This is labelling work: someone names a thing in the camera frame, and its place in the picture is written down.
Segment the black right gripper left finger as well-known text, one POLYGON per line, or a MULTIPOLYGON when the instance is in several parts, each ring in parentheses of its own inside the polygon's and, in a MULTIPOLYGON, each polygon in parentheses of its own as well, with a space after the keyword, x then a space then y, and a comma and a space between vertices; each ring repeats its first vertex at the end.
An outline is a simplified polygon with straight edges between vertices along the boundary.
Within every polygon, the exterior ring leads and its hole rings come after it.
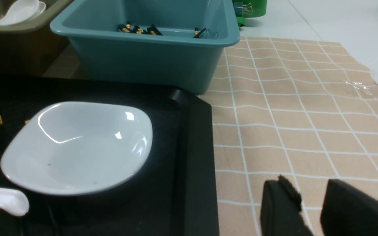
POLYGON ((285 176, 263 185, 261 231, 263 236, 312 236, 301 212, 303 199, 285 176))

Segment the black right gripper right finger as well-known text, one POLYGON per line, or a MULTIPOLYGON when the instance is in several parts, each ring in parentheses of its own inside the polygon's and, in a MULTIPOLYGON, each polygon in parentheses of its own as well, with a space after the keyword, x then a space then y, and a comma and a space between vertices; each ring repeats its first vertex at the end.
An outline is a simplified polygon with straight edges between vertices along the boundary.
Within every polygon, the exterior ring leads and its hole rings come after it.
POLYGON ((325 236, 378 236, 378 200, 342 180, 329 179, 320 223, 325 236))

